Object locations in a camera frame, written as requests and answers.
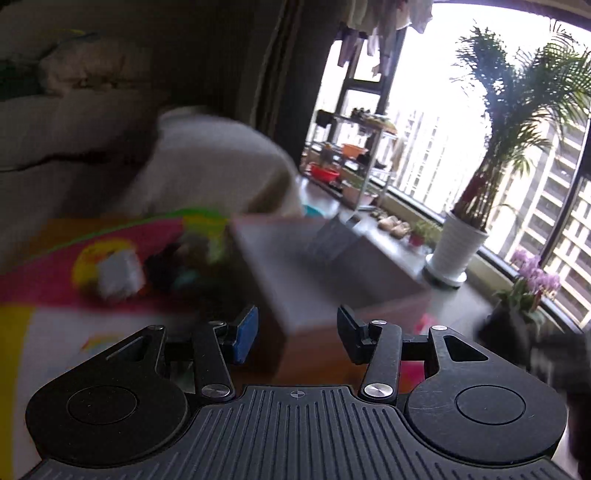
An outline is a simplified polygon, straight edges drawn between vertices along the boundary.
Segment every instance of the tiled floor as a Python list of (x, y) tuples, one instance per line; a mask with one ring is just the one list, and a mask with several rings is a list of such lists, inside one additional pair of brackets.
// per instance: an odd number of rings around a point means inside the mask
[[(300, 180), (300, 196), (304, 204), (320, 210), (326, 217), (332, 217), (339, 212), (343, 212), (344, 215), (351, 212), (328, 193), (304, 178)], [(365, 230), (367, 237), (398, 265), (416, 278), (424, 279), (422, 255), (407, 248), (405, 242), (398, 241), (379, 230), (376, 220), (369, 216), (364, 216), (360, 228)], [(491, 300), (480, 294), (469, 281), (457, 290), (432, 287), (433, 296), (427, 313), (437, 319), (438, 323), (472, 338), (477, 326), (491, 311)]]

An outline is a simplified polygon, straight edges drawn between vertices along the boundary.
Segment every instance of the window frame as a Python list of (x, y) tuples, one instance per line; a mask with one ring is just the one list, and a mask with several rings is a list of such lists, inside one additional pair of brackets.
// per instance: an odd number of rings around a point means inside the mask
[[(445, 3), (445, 4), (477, 4), (477, 5), (488, 5), (491, 7), (502, 7), (502, 8), (510, 8), (513, 10), (522, 10), (532, 14), (537, 15), (545, 15), (551, 18), (555, 18), (559, 21), (568, 22), (571, 25), (575, 25), (580, 28), (584, 28), (585, 30), (591, 31), (591, 19), (582, 17), (580, 15), (574, 14), (572, 12), (568, 12), (556, 7), (548, 7), (546, 5), (540, 5), (533, 3), (528, 0), (435, 0), (435, 3)], [(385, 113), (386, 105), (388, 102), (388, 96), (392, 87), (392, 83), (394, 81), (394, 76), (396, 74), (396, 70), (398, 67), (398, 61), (400, 59), (400, 54), (402, 52), (402, 48), (404, 47), (404, 40), (406, 37), (407, 29), (403, 28), (398, 31), (395, 51), (393, 56), (392, 62), (392, 69), (389, 75), (385, 76), (382, 75), (380, 80), (377, 82), (372, 82), (368, 80), (358, 80), (355, 79), (355, 71), (357, 69), (357, 65), (359, 63), (359, 58), (362, 53), (363, 44), (360, 44), (352, 59), (349, 62), (347, 73), (345, 76), (345, 80), (343, 81), (343, 85), (340, 90), (339, 99), (336, 105), (336, 112), (341, 112), (343, 108), (343, 104), (345, 101), (345, 97), (348, 91), (350, 90), (357, 90), (366, 93), (373, 93), (379, 95), (378, 106), (376, 108), (375, 113), (383, 115)], [(573, 172), (573, 180), (570, 182), (569, 190), (563, 200), (563, 206), (560, 209), (560, 213), (558, 214), (557, 219), (554, 221), (554, 226), (542, 247), (542, 251), (540, 253), (541, 261), (540, 266), (544, 268), (549, 259), (551, 258), (555, 247), (560, 240), (561, 233), (563, 229), (566, 227), (566, 223), (570, 218), (570, 214), (574, 208), (574, 204), (577, 200), (579, 190), (581, 185), (583, 184), (583, 179), (585, 178), (583, 174), (583, 169), (579, 168), (581, 164), (581, 160), (583, 157), (591, 157), (591, 142), (589, 141), (589, 121), (587, 121), (587, 127), (583, 137), (583, 148), (580, 150), (579, 153), (579, 161), (576, 164), (575, 170)], [(335, 138), (339, 135), (339, 124), (336, 121), (333, 121), (331, 124), (331, 129), (328, 136), (328, 141), (333, 142)], [(371, 148), (372, 143), (375, 141), (374, 137), (370, 137), (367, 140), (366, 147)], [(378, 181), (373, 178), (370, 178), (370, 181), (378, 186), (383, 187), (380, 185)], [(430, 218), (435, 223), (439, 225), (443, 224), (444, 218), (431, 211), (430, 209), (426, 208), (426, 206), (422, 205), (420, 202), (408, 197), (403, 192), (398, 191), (397, 189), (390, 187), (388, 191), (388, 195), (391, 195), (397, 201), (401, 202), (402, 204), (406, 205), (407, 207), (420, 212), (422, 215)], [(493, 267), (495, 267), (499, 272), (501, 272), (506, 278), (511, 281), (514, 281), (517, 272), (510, 266), (503, 262), (500, 258), (498, 258), (492, 252), (489, 252), (485, 247), (481, 247), (478, 251), (478, 255), (483, 258), (485, 261), (490, 263)], [(543, 299), (542, 306), (544, 310), (554, 319), (554, 321), (563, 329), (567, 329), (572, 332), (581, 332), (582, 330), (591, 330), (591, 322), (588, 322), (586, 325), (581, 327), (576, 321), (571, 319), (565, 312), (560, 310), (558, 306), (556, 306), (553, 302), (549, 301), (548, 299)]]

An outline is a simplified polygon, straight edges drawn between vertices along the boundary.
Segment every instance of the wall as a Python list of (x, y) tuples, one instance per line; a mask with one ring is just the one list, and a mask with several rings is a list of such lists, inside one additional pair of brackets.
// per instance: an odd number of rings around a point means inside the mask
[(155, 87), (233, 116), (257, 0), (22, 0), (0, 11), (0, 59), (36, 59), (67, 30), (153, 51)]

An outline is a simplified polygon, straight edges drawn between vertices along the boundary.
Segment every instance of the slipper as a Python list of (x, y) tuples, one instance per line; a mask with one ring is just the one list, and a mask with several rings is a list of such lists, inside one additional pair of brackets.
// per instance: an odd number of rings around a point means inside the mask
[(396, 218), (394, 215), (389, 216), (383, 220), (378, 222), (378, 228), (380, 230), (384, 230), (385, 232), (391, 232), (392, 228), (400, 224), (400, 220)]
[(397, 238), (398, 240), (400, 240), (401, 238), (404, 238), (406, 235), (408, 235), (410, 233), (410, 225), (408, 222), (402, 222), (401, 224), (395, 226), (392, 231), (390, 232), (390, 235), (393, 236), (394, 238)]

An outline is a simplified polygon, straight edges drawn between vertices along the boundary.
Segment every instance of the black gripper pad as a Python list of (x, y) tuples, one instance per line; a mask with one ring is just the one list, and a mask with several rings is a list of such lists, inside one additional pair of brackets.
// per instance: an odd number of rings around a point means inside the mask
[(90, 469), (44, 460), (28, 480), (384, 480), (569, 478), (549, 460), (483, 468), (453, 461), (409, 432), (399, 412), (348, 387), (247, 387), (202, 408), (167, 450), (134, 465)]

